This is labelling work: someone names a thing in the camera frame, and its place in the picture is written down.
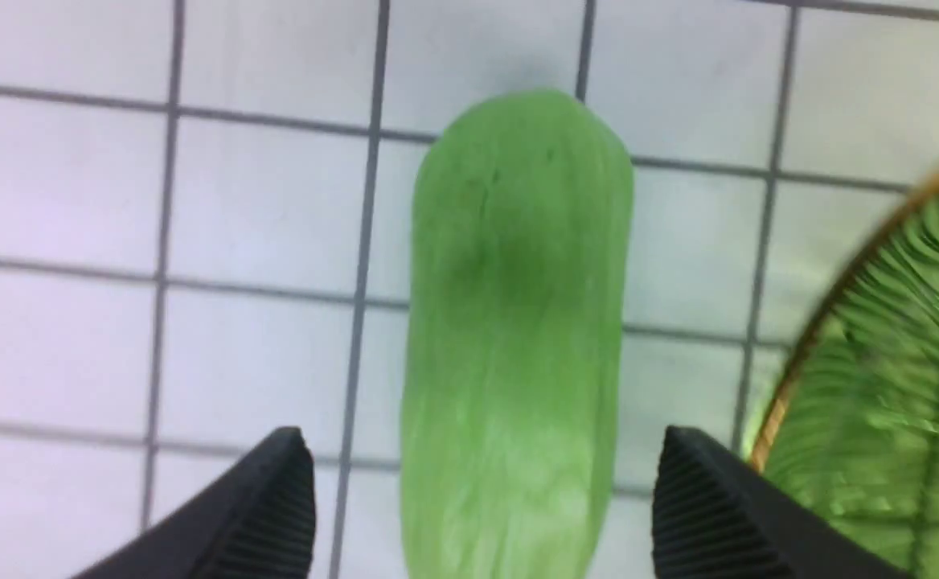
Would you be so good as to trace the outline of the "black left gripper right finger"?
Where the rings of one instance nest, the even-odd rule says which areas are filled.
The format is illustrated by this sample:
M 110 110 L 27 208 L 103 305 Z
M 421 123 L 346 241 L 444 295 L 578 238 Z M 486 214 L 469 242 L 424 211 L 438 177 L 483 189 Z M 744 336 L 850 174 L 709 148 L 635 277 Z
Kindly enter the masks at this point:
M 903 578 L 714 437 L 668 426 L 652 499 L 658 578 Z

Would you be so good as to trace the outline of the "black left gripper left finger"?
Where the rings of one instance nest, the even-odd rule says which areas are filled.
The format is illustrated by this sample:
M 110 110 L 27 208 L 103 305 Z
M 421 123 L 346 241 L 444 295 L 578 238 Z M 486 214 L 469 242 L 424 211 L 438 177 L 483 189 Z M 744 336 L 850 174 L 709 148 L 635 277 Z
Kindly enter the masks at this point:
M 80 578 L 307 578 L 318 528 L 312 454 L 297 426 Z

